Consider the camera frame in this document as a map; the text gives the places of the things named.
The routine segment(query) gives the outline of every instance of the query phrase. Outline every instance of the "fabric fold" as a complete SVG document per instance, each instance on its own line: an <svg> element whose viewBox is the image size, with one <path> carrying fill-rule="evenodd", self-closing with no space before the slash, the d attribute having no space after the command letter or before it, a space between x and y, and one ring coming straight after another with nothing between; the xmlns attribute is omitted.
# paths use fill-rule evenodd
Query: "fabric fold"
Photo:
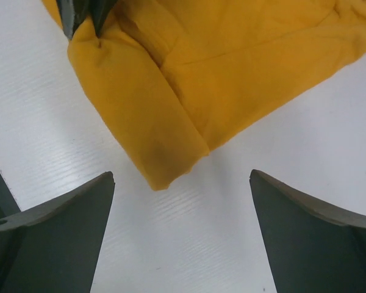
<svg viewBox="0 0 366 293"><path fill-rule="evenodd" d="M43 0L60 24L55 0ZM366 0L120 0L68 45L85 94L164 189L366 53Z"/></svg>

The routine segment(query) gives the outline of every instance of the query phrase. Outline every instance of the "white table surface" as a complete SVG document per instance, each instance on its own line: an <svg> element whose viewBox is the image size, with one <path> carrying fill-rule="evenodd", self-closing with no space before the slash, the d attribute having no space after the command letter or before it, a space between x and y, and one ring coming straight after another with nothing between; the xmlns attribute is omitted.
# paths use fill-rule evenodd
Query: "white table surface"
<svg viewBox="0 0 366 293"><path fill-rule="evenodd" d="M88 102L66 45L39 0L0 1L0 171L20 208L115 176L92 292L276 292L253 168L366 215L366 56L156 193Z"/></svg>

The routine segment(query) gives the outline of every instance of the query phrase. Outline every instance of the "yellow cloth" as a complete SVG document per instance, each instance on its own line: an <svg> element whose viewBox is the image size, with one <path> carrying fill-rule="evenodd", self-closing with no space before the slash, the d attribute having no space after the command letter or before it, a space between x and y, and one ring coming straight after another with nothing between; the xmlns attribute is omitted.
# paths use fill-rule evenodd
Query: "yellow cloth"
<svg viewBox="0 0 366 293"><path fill-rule="evenodd" d="M366 0L119 0L101 38L87 18L68 46L155 190L365 52Z"/></svg>

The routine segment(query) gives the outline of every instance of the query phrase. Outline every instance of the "dark gray plastic part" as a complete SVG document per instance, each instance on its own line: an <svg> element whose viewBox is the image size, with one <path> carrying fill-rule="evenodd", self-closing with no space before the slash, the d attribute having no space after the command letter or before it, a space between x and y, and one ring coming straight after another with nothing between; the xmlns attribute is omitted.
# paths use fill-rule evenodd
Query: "dark gray plastic part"
<svg viewBox="0 0 366 293"><path fill-rule="evenodd" d="M100 37L103 24L117 0L56 0L63 32L70 40L90 13L95 34Z"/></svg>
<svg viewBox="0 0 366 293"><path fill-rule="evenodd" d="M366 216L260 171L250 183L278 293L366 293Z"/></svg>
<svg viewBox="0 0 366 293"><path fill-rule="evenodd" d="M105 173L0 219L0 292L90 292L113 191Z"/></svg>

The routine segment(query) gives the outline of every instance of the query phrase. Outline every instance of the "white wood grain surface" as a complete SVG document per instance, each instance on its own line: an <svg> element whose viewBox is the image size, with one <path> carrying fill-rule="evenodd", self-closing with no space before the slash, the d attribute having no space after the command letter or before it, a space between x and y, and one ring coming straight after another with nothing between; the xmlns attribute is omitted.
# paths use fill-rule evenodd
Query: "white wood grain surface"
<svg viewBox="0 0 366 293"><path fill-rule="evenodd" d="M0 171L22 210L113 171L92 292L276 292L253 168L366 215L366 56L155 193L82 92L66 44L39 0L0 1Z"/></svg>

